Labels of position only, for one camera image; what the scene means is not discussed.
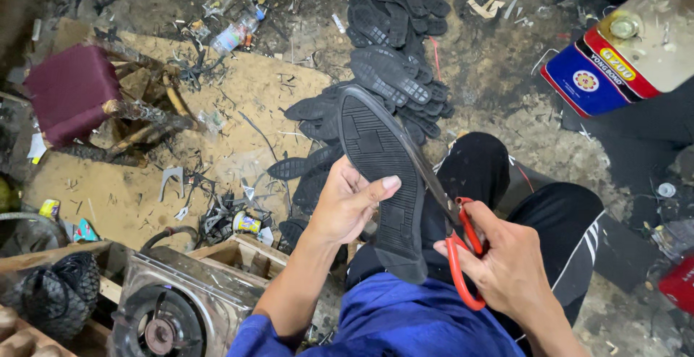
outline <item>water bottle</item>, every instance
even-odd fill
[[[257,7],[248,7],[244,14],[215,37],[210,45],[221,56],[229,55],[247,35],[256,32],[260,21],[264,18],[265,14],[262,10]]]

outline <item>leg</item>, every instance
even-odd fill
[[[472,132],[456,140],[434,170],[449,197],[470,197],[493,209],[509,185],[508,163],[508,152],[501,141],[487,133]],[[453,283],[446,258],[432,248],[434,242],[445,238],[444,218],[438,203],[427,193],[421,221],[422,255],[430,277]],[[349,264],[345,287],[349,290],[361,280],[383,271],[373,246],[365,245]]]
[[[530,195],[508,217],[508,221],[537,230],[548,281],[572,326],[591,282],[600,233],[597,219],[602,213],[603,203],[595,193],[560,182]],[[524,337],[510,318],[492,313],[514,339]],[[527,340],[518,344],[529,354]]]

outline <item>metal can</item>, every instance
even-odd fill
[[[694,76],[694,0],[628,0],[541,69],[582,117],[668,93]]]

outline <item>scissors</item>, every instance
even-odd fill
[[[444,191],[441,186],[441,182],[436,177],[434,170],[431,168],[429,162],[421,154],[421,151],[417,146],[414,145],[412,140],[407,139],[403,141],[404,148],[410,155],[417,171],[422,176],[424,183],[429,188],[429,192],[434,196],[439,205],[444,209],[446,214],[446,247],[448,249],[448,263],[450,264],[450,272],[453,276],[453,283],[455,284],[455,289],[457,289],[460,298],[463,302],[472,310],[479,311],[486,303],[484,298],[482,298],[479,291],[477,291],[477,298],[475,299],[470,291],[468,291],[467,285],[465,285],[465,280],[463,278],[463,273],[460,270],[460,262],[458,262],[458,251],[456,246],[463,246],[464,249],[480,256],[483,254],[484,248],[480,242],[479,237],[475,233],[472,223],[470,222],[470,217],[463,208],[464,203],[473,202],[472,199],[467,197],[456,197],[455,203],[451,201],[449,196]],[[455,232],[454,226],[462,226],[465,231],[465,236],[468,238],[470,245],[458,237]]]

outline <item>fingernail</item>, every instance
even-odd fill
[[[400,184],[399,176],[387,176],[383,179],[383,187],[385,189],[392,189]]]

